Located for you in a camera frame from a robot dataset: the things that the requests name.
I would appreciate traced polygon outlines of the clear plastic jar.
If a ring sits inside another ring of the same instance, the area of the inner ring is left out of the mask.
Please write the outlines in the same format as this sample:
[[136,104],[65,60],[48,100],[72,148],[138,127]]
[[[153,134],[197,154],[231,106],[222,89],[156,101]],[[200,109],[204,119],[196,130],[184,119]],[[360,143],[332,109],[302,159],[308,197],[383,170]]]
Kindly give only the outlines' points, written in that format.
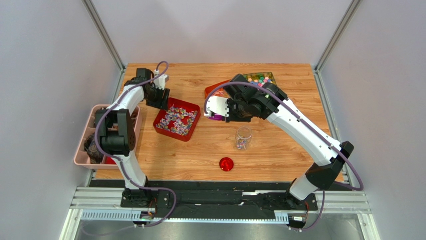
[[248,126],[241,126],[235,134],[235,147],[237,150],[247,150],[253,137],[253,131]]

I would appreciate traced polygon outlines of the purple plastic scoop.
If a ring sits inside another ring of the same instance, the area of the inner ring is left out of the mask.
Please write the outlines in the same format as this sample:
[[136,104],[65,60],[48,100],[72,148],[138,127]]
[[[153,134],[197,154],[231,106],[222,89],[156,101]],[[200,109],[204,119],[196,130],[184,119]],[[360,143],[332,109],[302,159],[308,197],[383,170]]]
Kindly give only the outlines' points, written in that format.
[[210,113],[205,113],[204,116],[212,121],[221,121],[221,122],[225,122],[226,121],[226,117],[222,116],[220,114],[216,114],[214,112],[210,112]]

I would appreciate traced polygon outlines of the red tray of swirl lollipops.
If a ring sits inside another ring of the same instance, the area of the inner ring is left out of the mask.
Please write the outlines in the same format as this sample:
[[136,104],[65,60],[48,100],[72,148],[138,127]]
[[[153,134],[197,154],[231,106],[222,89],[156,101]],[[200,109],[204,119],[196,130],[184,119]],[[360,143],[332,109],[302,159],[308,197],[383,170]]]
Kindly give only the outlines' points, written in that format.
[[154,120],[154,130],[161,135],[189,142],[201,117],[200,106],[176,98],[168,99],[168,107]]

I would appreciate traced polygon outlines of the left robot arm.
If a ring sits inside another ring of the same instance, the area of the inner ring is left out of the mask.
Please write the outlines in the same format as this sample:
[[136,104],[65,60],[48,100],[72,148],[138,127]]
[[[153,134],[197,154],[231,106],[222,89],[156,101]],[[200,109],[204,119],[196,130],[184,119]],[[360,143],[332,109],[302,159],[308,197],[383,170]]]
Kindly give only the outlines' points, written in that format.
[[165,71],[139,68],[136,77],[125,84],[118,99],[95,114],[96,148],[105,157],[113,159],[123,175],[125,189],[122,196],[125,201],[150,202],[153,198],[153,190],[148,186],[148,178],[136,157],[136,131],[131,115],[141,102],[165,110],[170,95],[166,88],[168,80]]

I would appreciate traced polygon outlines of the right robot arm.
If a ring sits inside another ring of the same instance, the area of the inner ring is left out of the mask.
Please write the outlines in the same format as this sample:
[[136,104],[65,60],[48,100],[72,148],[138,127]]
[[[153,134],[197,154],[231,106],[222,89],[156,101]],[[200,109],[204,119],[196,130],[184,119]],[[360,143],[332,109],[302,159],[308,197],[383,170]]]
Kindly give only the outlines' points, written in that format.
[[292,137],[313,159],[312,166],[292,183],[290,195],[302,201],[333,185],[355,149],[352,143],[339,142],[324,133],[273,83],[254,85],[238,74],[223,89],[230,96],[231,120],[267,120]]

